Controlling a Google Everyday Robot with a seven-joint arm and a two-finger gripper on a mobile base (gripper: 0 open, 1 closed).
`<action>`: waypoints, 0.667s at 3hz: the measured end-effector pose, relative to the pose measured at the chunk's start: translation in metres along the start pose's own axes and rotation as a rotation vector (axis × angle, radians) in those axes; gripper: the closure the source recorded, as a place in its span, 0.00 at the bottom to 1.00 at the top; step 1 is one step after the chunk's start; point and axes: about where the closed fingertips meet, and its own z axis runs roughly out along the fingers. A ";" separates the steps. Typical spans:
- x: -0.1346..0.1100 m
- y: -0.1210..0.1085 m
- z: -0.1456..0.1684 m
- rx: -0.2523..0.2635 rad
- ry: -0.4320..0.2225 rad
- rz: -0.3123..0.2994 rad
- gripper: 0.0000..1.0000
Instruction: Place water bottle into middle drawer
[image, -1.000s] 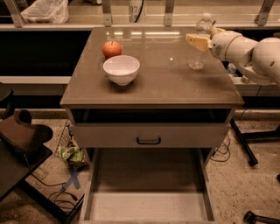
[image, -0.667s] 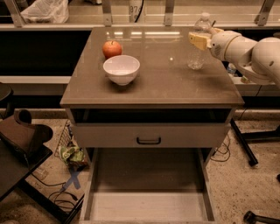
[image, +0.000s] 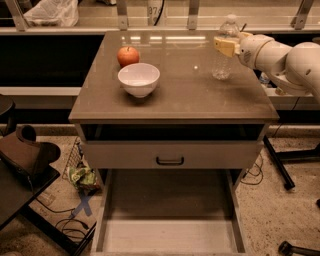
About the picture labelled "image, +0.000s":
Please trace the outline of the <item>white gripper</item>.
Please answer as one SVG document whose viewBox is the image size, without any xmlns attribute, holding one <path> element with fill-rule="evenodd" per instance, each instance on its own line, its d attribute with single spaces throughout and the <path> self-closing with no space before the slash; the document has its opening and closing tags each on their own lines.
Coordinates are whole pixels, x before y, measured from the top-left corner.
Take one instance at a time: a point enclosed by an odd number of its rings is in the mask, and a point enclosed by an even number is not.
<svg viewBox="0 0 320 256">
<path fill-rule="evenodd" d="M 227 57 L 238 55 L 244 66 L 256 70 L 269 70 L 274 64 L 272 46 L 275 40 L 265 35 L 253 35 L 248 32 L 239 32 L 239 38 L 214 38 L 214 47 Z"/>
</svg>

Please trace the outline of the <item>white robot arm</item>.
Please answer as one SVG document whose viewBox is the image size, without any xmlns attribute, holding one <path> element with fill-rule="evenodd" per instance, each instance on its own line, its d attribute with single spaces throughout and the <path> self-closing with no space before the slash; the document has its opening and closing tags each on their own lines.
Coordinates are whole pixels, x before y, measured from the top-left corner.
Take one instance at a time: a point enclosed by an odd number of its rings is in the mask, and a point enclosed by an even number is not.
<svg viewBox="0 0 320 256">
<path fill-rule="evenodd" d="M 218 35 L 214 47 L 227 57 L 264 72 L 283 91 L 296 96 L 311 93 L 320 102 L 320 45 L 303 42 L 294 47 L 263 34 L 239 32 L 235 37 Z"/>
</svg>

